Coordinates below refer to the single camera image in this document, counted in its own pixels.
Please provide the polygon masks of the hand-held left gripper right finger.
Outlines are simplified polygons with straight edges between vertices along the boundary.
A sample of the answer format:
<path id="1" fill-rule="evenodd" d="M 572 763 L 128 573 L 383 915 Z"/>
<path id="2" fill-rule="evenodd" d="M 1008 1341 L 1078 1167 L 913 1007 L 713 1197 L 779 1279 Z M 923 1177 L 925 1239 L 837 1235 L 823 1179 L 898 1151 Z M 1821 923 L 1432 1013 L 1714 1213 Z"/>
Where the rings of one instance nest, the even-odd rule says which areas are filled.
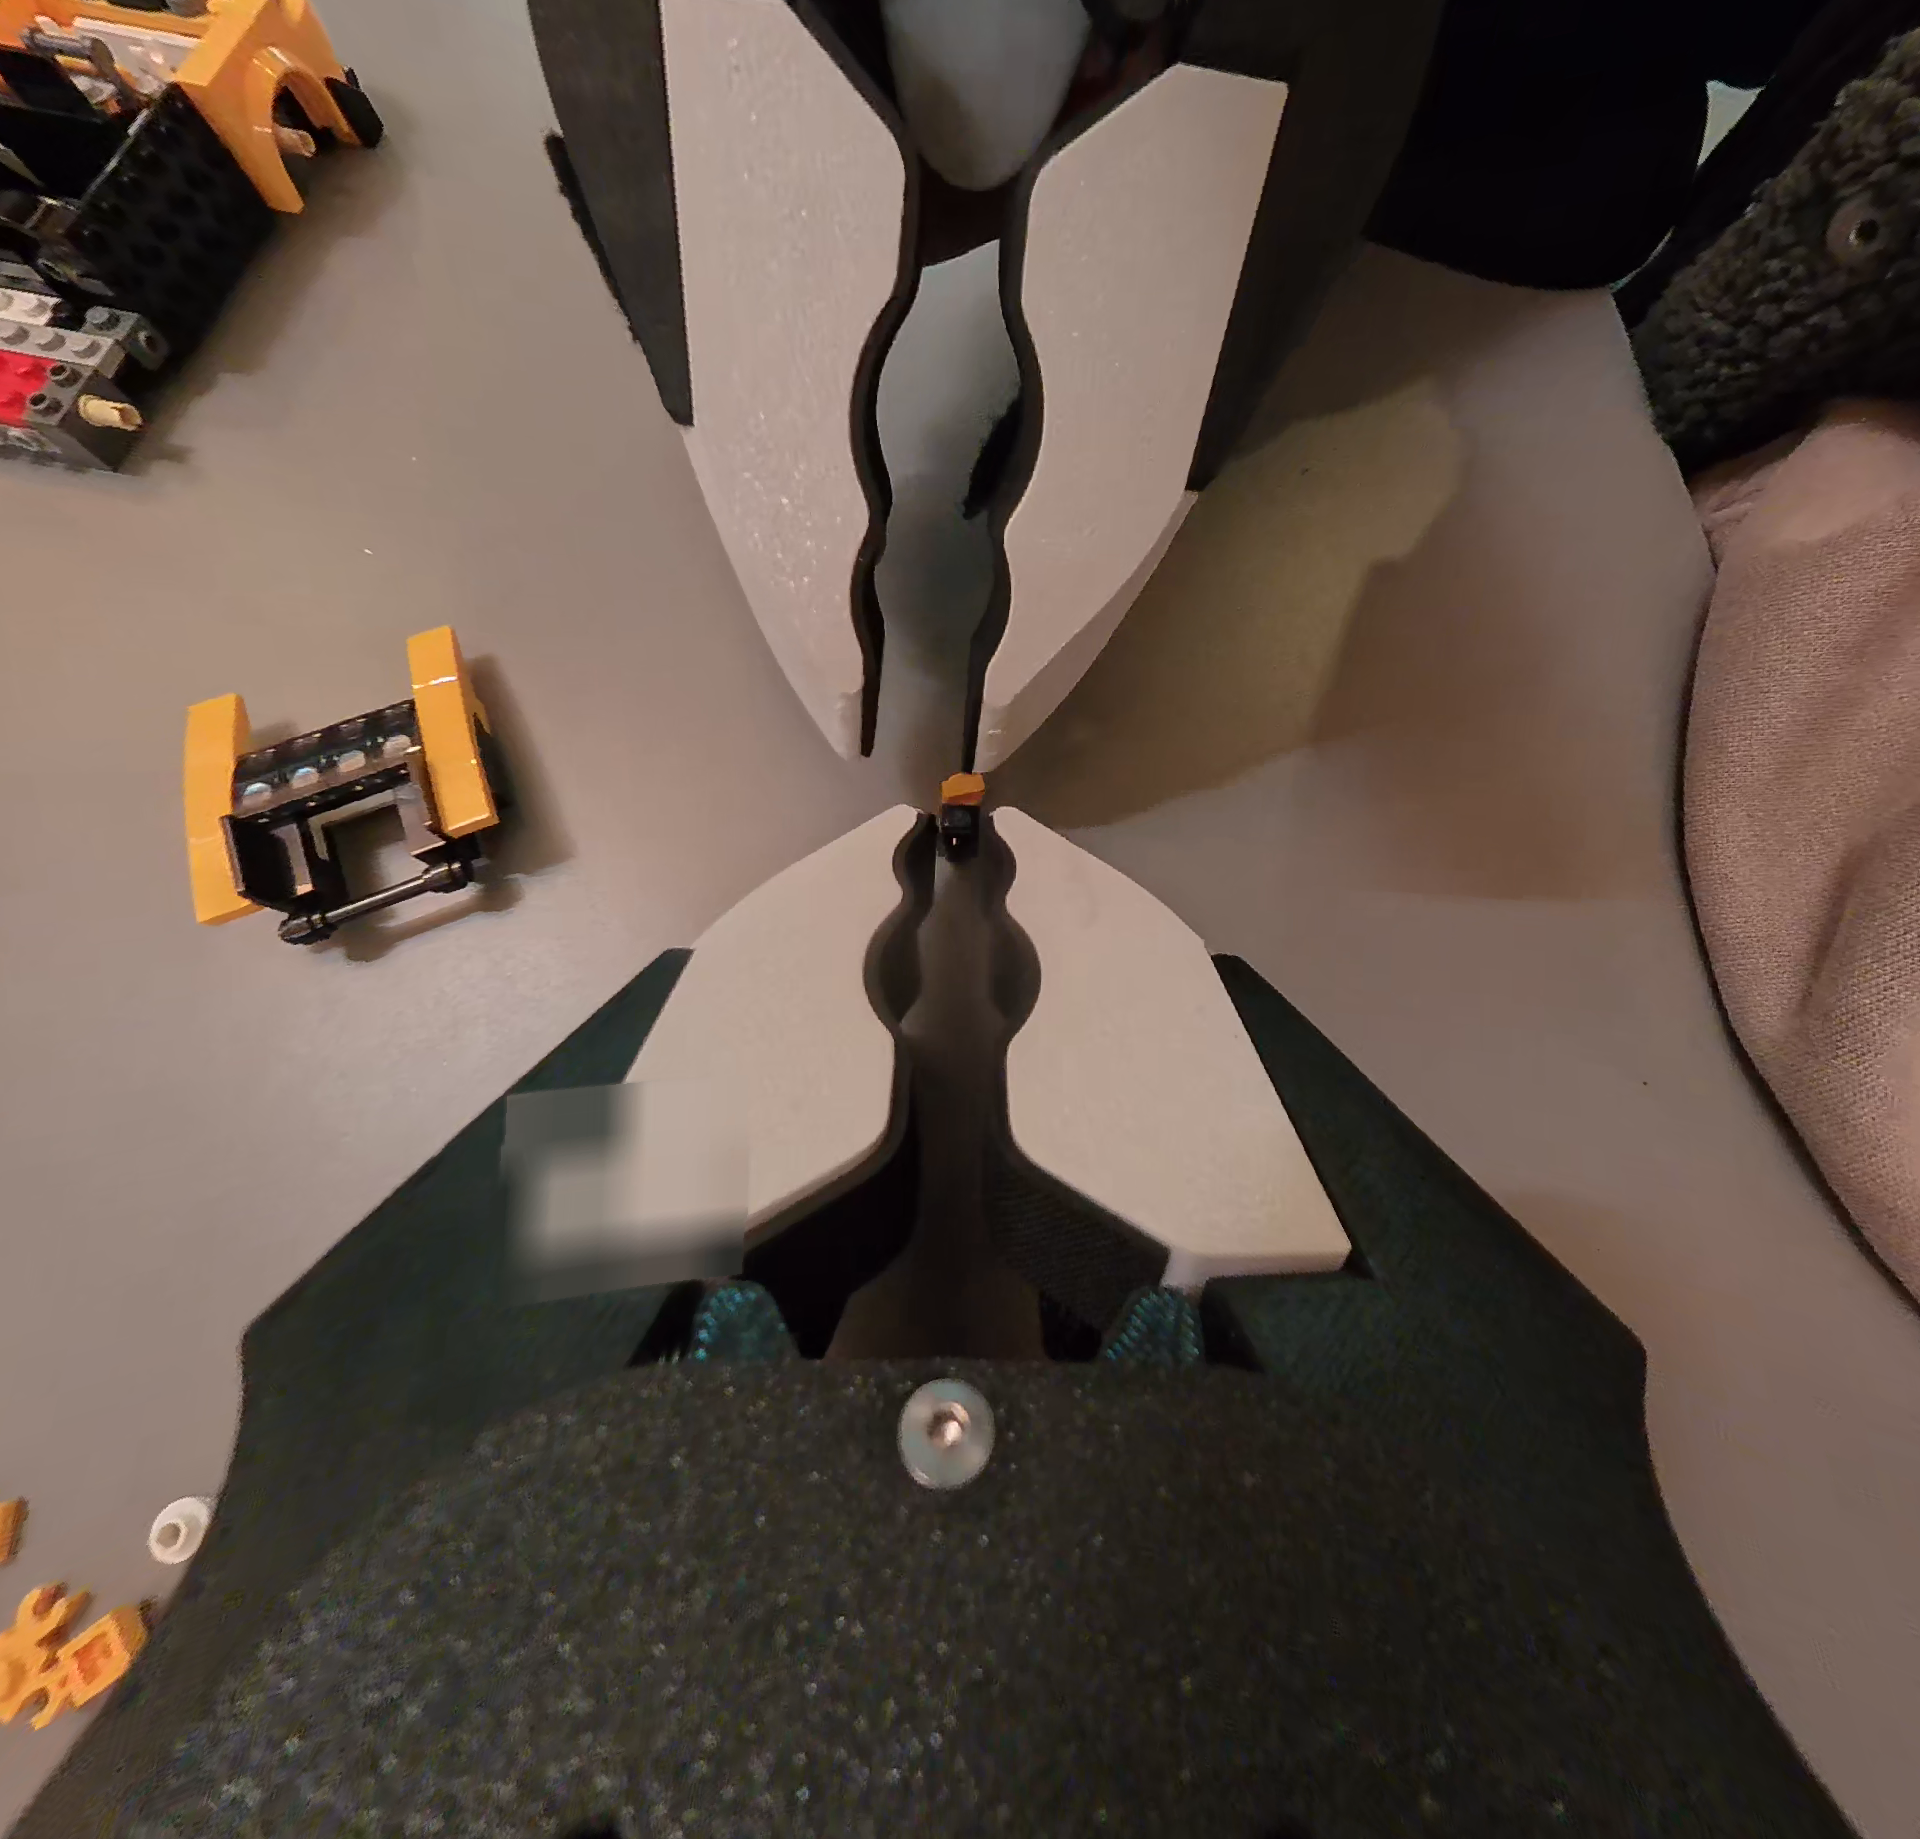
<path id="1" fill-rule="evenodd" d="M 1350 1235 L 1204 939 L 1017 807 L 990 823 L 1035 971 L 1003 1063 L 1008 1253 L 1043 1291 L 1343 1267 Z"/>

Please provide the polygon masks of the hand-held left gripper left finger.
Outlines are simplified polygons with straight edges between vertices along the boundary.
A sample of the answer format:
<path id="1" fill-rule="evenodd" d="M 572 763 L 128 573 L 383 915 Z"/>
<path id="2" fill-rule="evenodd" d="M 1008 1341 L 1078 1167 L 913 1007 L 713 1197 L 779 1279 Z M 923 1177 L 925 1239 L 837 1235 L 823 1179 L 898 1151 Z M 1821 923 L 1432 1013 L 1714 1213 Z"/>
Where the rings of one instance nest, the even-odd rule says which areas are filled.
<path id="1" fill-rule="evenodd" d="M 921 823 L 894 805 L 713 921 L 627 1069 L 626 1083 L 689 1087 L 718 1123 L 746 1247 L 865 1173 L 892 1133 L 898 1043 L 868 959 L 903 903 L 898 853 Z"/>

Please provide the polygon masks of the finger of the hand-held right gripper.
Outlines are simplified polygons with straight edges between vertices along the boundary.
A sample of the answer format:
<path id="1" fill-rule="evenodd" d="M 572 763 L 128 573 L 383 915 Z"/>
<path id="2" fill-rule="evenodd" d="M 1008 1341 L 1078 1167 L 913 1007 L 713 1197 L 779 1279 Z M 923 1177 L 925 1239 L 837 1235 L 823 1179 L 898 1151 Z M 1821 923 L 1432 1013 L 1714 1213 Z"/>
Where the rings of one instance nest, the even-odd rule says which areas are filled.
<path id="1" fill-rule="evenodd" d="M 971 767 L 1092 667 L 1193 503 L 1190 471 L 1290 88 L 1173 64 L 1029 166 L 1001 272 L 1020 433 L 971 661 Z"/>
<path id="2" fill-rule="evenodd" d="M 892 110 L 788 0 L 657 0 L 689 423 L 684 445 L 779 671 L 868 751 L 855 585 L 885 507 L 865 445 L 908 298 Z"/>

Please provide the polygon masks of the person's right forearm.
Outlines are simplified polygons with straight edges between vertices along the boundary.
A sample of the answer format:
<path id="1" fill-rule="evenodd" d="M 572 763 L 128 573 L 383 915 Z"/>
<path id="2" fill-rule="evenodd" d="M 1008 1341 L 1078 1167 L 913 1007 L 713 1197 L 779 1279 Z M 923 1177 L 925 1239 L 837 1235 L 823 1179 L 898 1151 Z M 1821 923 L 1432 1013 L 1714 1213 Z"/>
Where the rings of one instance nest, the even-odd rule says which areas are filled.
<path id="1" fill-rule="evenodd" d="M 1709 86 L 1758 90 L 1827 0 L 1448 0 L 1374 246 L 1611 288 L 1691 196 Z"/>

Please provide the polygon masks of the partly built lego car chassis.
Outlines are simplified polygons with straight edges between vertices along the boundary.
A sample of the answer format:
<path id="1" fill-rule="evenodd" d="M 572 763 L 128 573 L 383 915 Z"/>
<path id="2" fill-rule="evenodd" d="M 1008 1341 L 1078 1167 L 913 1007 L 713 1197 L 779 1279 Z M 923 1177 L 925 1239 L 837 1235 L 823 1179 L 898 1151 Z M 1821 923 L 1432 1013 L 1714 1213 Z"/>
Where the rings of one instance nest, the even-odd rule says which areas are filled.
<path id="1" fill-rule="evenodd" d="M 313 162 L 383 126 L 311 0 L 1 0 L 1 455 L 119 469 Z"/>

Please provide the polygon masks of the yellow black lego subassembly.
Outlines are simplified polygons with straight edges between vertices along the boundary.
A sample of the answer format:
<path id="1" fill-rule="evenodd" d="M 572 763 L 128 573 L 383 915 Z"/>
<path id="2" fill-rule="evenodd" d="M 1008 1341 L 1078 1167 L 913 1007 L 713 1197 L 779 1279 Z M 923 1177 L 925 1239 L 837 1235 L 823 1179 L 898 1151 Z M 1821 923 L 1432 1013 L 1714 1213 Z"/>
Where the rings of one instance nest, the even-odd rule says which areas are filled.
<path id="1" fill-rule="evenodd" d="M 311 945 L 474 885 L 512 805 L 506 765 L 449 625 L 409 635 L 406 669 L 404 699 L 262 745 L 238 695 L 185 709 L 182 817 L 198 925 L 271 911 L 281 941 Z M 340 829 L 386 811 L 412 869 L 357 889 Z"/>

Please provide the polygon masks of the orange lego claw piece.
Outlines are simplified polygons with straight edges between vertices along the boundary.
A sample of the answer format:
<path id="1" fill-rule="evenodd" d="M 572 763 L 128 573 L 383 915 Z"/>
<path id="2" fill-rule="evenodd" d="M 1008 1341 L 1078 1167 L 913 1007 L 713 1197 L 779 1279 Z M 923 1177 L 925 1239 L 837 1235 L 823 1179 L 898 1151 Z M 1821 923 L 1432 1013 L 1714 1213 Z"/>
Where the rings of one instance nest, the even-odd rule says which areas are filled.
<path id="1" fill-rule="evenodd" d="M 26 1703 L 46 1691 L 59 1649 L 76 1629 L 91 1599 L 85 1589 L 70 1591 L 51 1581 L 31 1587 L 15 1605 L 12 1623 L 1 1629 L 1 1723 L 9 1723 Z"/>

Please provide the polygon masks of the dark fleece jacket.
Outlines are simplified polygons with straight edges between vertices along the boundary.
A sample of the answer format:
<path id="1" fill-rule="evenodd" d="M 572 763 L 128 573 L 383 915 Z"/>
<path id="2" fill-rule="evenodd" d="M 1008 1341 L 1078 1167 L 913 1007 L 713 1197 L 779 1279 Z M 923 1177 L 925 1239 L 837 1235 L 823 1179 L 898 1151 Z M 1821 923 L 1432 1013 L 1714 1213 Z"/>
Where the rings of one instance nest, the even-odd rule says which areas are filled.
<path id="1" fill-rule="evenodd" d="M 1632 334 L 1655 433 L 1686 473 L 1829 401 L 1918 397 L 1918 34 L 1844 86 L 1787 166 Z"/>

